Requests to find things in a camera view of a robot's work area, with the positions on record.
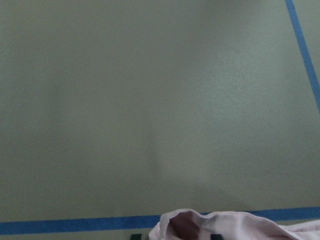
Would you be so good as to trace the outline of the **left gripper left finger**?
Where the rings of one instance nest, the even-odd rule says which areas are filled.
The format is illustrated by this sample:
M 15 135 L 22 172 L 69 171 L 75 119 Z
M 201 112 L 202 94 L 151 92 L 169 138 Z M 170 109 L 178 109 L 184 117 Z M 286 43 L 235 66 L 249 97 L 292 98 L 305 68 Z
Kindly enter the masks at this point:
M 142 234 L 132 234 L 130 240 L 142 240 Z

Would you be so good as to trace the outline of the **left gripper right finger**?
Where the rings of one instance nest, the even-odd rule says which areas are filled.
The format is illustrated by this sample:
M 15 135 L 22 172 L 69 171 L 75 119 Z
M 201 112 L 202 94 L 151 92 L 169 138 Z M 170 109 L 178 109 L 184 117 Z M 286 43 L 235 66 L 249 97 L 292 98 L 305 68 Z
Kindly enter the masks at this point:
M 211 234 L 210 240 L 221 240 L 221 235 L 220 234 Z

